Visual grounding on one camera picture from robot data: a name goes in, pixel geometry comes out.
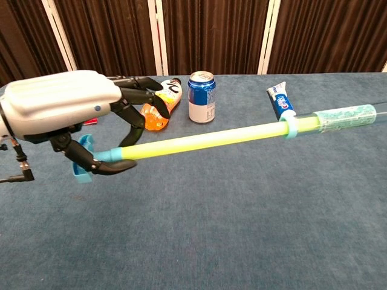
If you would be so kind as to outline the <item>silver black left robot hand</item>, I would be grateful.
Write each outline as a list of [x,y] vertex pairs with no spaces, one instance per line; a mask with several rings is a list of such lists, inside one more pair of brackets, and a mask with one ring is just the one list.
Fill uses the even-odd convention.
[[93,70],[76,70],[10,82],[1,95],[1,140],[10,140],[22,174],[8,179],[31,181],[33,174],[18,140],[39,144],[49,141],[85,171],[114,175],[136,166],[134,160],[97,160],[71,135],[85,121],[114,112],[130,124],[120,146],[132,146],[141,137],[145,118],[135,105],[148,103],[161,116],[170,117],[164,101],[156,95],[163,87],[149,77],[107,77]]

